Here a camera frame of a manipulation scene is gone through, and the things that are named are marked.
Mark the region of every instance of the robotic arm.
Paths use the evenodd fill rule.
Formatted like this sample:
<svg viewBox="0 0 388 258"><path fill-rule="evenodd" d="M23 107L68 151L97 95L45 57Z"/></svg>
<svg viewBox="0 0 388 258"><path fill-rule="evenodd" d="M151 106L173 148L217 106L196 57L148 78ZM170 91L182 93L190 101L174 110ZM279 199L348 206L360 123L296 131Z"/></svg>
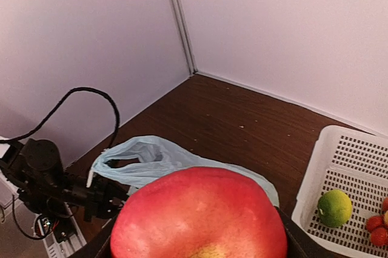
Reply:
<svg viewBox="0 0 388 258"><path fill-rule="evenodd" d="M53 231L60 243L75 233L74 225L69 219L72 215L69 215L66 204L84 207L84 220L90 222L93 216L101 219L115 217L121 209L120 202L128 198L126 191L103 177L94 178L92 185L86 187L86 178L64 172L59 150L52 141L28 139L25 145L20 143L20 140L29 138L37 132L71 94L79 91L96 93L110 102L116 118L110 148L118 134L119 111L107 93L89 87L70 90L29 133L9 140L0 140L0 144L9 145L4 155L2 157L0 155L1 172L7 180L19 188L19 199L24 205L47 220L50 225L46 234L40 237L29 236L17 223L13 201L13 218L16 226L23 235L33 240L44 239Z"/></svg>
<svg viewBox="0 0 388 258"><path fill-rule="evenodd" d="M0 159L3 175L19 188L26 207L45 216L67 216L64 203L85 208L84 220L92 216L109 219L119 212L113 200L126 200L128 195L117 184L103 177L86 187L86 178L65 173L57 146L48 140L29 139L25 145L9 143Z"/></svg>

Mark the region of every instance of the white wall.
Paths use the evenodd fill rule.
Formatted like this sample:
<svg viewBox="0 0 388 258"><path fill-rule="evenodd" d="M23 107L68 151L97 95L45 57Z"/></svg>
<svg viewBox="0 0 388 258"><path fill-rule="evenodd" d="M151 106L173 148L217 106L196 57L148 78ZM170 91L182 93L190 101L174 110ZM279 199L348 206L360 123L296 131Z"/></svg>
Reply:
<svg viewBox="0 0 388 258"><path fill-rule="evenodd" d="M0 135L26 133L71 88L111 94L122 124L188 77L169 0L0 0ZM72 96L36 134L65 164L113 131L99 96Z"/></svg>
<svg viewBox="0 0 388 258"><path fill-rule="evenodd" d="M182 0L199 71L388 135L388 0Z"/></svg>

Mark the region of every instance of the light blue plastic bag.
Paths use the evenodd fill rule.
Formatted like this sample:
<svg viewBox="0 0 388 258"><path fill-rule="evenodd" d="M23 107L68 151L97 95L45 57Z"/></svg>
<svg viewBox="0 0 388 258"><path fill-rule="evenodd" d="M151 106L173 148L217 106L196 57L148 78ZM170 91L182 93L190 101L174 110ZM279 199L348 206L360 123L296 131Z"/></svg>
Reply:
<svg viewBox="0 0 388 258"><path fill-rule="evenodd" d="M128 164L121 168L111 168L106 164L110 160L135 158L138 158L140 163ZM263 188L271 203L279 206L279 197L275 187L261 175L238 165L199 157L157 136L134 137L105 150L94 161L89 172L87 186L89 187L92 183L94 173L98 173L122 184L141 188L166 174L196 166L225 168L250 177Z"/></svg>

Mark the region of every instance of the lime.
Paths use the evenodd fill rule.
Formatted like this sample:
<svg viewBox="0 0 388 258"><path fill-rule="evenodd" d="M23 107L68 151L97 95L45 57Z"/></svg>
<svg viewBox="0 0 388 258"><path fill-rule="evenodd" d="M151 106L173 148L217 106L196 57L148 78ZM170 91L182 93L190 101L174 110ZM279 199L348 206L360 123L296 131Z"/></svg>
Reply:
<svg viewBox="0 0 388 258"><path fill-rule="evenodd" d="M318 212L325 226L340 227L352 216L352 201L343 191L331 190L319 199Z"/></svg>

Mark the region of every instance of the brown wooden surface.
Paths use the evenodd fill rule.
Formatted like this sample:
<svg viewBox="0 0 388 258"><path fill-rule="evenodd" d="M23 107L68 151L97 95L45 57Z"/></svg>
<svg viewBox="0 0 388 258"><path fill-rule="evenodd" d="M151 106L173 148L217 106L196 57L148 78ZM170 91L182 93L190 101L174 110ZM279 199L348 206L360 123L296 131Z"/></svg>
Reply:
<svg viewBox="0 0 388 258"><path fill-rule="evenodd" d="M291 216L315 141L328 125L349 127L297 105L195 75L123 125L116 143L157 135L202 157L242 165L275 185L280 208ZM101 142L69 171L86 175L107 143ZM82 213L76 219L90 241L105 221L84 223Z"/></svg>

